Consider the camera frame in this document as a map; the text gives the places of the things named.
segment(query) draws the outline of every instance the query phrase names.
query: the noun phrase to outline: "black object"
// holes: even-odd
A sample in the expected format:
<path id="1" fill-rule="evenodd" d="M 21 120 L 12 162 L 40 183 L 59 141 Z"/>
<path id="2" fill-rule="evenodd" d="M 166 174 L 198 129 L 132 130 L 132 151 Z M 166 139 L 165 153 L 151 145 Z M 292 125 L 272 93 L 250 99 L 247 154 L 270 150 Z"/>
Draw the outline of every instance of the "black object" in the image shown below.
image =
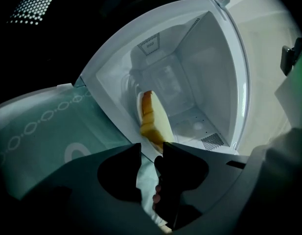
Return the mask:
<path id="1" fill-rule="evenodd" d="M 292 49 L 290 49 L 287 46 L 282 47 L 280 68 L 283 74 L 288 76 L 288 74 L 292 70 L 292 67 L 297 62 L 301 51 L 302 51 L 302 38 L 296 39 L 296 43 Z"/>
<path id="2" fill-rule="evenodd" d="M 169 220 L 174 234 L 245 234 L 250 228 L 254 234 L 302 231 L 302 130 L 257 147 L 250 157 L 176 143 L 163 148 L 163 158 L 156 159 L 163 188 L 156 211 Z M 140 149 L 140 144 L 132 144 L 65 164 L 20 203 L 13 200 L 10 207 L 20 213 L 19 225 L 8 228 L 26 234 L 41 229 L 162 234 L 139 204 L 134 182 Z"/>
<path id="3" fill-rule="evenodd" d="M 163 157 L 158 156 L 154 162 L 161 174 L 161 200 L 155 211 L 172 230 L 200 217 L 234 183 L 242 170 L 228 166 L 228 161 L 245 165 L 248 159 L 176 143 L 164 143 L 163 150 Z"/>

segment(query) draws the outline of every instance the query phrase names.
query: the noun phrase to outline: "hinge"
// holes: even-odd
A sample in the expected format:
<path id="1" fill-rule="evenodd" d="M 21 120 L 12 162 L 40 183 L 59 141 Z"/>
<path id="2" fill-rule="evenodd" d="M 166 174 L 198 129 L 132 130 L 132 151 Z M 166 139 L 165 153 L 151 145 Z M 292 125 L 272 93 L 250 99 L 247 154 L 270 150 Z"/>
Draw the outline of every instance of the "hinge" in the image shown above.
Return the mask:
<path id="1" fill-rule="evenodd" d="M 292 67 L 296 64 L 299 55 L 302 51 L 302 38 L 297 38 L 294 47 L 291 49 L 287 46 L 282 47 L 280 68 L 287 76 Z"/>
<path id="2" fill-rule="evenodd" d="M 230 2 L 230 0 L 215 0 L 215 2 L 223 9 Z"/>

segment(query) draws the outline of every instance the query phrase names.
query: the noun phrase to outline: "white wall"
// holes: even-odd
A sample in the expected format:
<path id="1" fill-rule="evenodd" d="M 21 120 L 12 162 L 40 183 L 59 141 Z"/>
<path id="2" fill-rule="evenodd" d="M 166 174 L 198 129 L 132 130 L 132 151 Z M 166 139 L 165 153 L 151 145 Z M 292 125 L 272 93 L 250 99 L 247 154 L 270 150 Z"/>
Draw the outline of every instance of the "white wall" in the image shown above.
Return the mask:
<path id="1" fill-rule="evenodd" d="M 237 84 L 231 50 L 208 12 L 176 50 L 199 109 L 230 145 L 237 118 Z"/>
<path id="2" fill-rule="evenodd" d="M 238 152 L 250 155 L 254 147 L 290 129 L 274 92 L 286 78 L 280 69 L 281 48 L 292 47 L 301 34 L 279 0 L 231 0 L 228 9 L 249 60 L 250 109 Z"/>

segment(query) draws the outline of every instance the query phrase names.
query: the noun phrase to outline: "hand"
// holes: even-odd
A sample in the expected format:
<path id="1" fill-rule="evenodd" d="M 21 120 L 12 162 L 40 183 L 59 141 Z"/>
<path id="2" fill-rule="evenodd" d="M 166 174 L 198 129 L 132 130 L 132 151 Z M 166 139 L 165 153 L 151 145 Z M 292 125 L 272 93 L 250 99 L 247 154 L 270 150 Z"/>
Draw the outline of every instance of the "hand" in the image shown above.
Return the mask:
<path id="1" fill-rule="evenodd" d="M 161 191 L 161 186 L 157 185 L 155 187 L 156 194 L 153 196 L 153 210 L 155 210 L 156 204 L 161 200 L 161 196 L 158 194 Z"/>

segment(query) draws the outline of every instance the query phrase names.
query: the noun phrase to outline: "vent grille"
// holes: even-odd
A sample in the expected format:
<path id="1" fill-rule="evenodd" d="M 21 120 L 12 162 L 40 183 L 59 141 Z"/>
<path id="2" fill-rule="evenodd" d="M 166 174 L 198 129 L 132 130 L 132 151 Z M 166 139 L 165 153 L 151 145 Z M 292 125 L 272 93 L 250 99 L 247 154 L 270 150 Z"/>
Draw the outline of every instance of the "vent grille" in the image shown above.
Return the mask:
<path id="1" fill-rule="evenodd" d="M 22 0 L 7 21 L 8 24 L 38 25 L 52 0 Z"/>
<path id="2" fill-rule="evenodd" d="M 190 31 L 195 27 L 195 25 L 199 22 L 199 20 L 200 20 L 200 18 L 197 18 L 195 20 L 195 22 L 193 23 L 193 25 L 191 26 L 191 28 L 188 30 L 188 32 L 186 33 L 186 35 L 190 33 Z"/>
<path id="3" fill-rule="evenodd" d="M 145 39 L 142 43 L 138 44 L 138 47 L 146 56 L 152 54 L 154 51 L 157 51 L 160 48 L 160 33 Z"/>
<path id="4" fill-rule="evenodd" d="M 208 151 L 213 151 L 214 149 L 224 145 L 224 142 L 221 140 L 217 133 L 203 138 L 201 139 L 201 141 L 205 147 L 205 150 Z"/>

